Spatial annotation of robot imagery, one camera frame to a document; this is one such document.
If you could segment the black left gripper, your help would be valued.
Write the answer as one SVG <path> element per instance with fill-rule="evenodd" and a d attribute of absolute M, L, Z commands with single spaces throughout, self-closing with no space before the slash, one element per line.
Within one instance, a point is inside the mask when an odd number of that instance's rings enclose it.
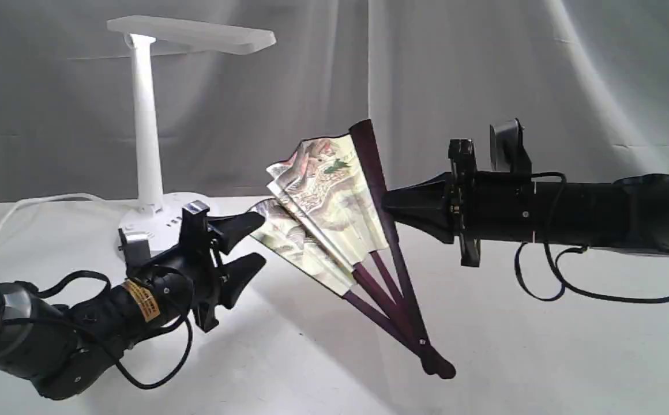
<path fill-rule="evenodd" d="M 212 250 L 228 255 L 263 226 L 265 218 L 255 211 L 208 216 L 209 210 L 200 200 L 186 204 L 176 245 L 138 268 L 139 281 L 149 286 L 157 299 L 161 320 L 168 323 L 191 312 L 203 333 L 219 325 L 214 310 L 217 301 L 227 310 L 234 308 L 240 294 L 266 265 L 266 258 L 259 253 L 241 256 L 226 265 L 221 285 Z"/>

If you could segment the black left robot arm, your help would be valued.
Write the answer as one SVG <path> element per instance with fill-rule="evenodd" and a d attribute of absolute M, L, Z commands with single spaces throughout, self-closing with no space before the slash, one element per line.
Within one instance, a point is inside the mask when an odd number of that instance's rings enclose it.
<path fill-rule="evenodd" d="M 232 309 L 266 264 L 258 253 L 222 259 L 263 226 L 263 215 L 210 216 L 209 210 L 200 201 L 186 204 L 176 245 L 156 255 L 147 234 L 120 231 L 121 284 L 90 270 L 46 290 L 26 281 L 0 283 L 0 371 L 52 400 L 81 394 L 112 367 L 142 390 L 168 383 L 189 358 L 194 328 L 215 329 L 216 307 Z M 161 380 L 142 383 L 121 363 L 124 352 L 180 326 L 187 331 L 183 355 Z"/>

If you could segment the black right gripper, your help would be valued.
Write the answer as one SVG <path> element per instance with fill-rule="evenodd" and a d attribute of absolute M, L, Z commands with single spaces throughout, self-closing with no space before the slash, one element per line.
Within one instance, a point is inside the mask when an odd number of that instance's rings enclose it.
<path fill-rule="evenodd" d="M 480 171 L 474 150 L 472 140 L 450 140 L 452 173 L 443 172 L 382 196 L 382 208 L 392 211 L 393 220 L 443 244 L 454 244 L 458 236 L 461 265 L 470 267 L 480 265 L 482 240 L 532 243 L 537 232 L 531 215 L 535 193 L 532 174 Z M 450 184 L 454 230 L 441 212 L 447 209 Z M 416 209 L 426 211 L 409 211 Z"/>

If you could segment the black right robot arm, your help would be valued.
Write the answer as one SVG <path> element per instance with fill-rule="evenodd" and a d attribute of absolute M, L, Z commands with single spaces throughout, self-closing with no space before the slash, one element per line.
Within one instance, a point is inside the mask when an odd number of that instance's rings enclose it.
<path fill-rule="evenodd" d="M 492 169 L 480 171 L 471 142 L 454 139 L 450 171 L 386 192 L 382 208 L 445 244 L 458 241 L 463 266 L 480 265 L 482 240 L 669 256 L 669 174 L 551 181 L 532 173 L 513 139 L 492 144 L 490 156 Z"/>

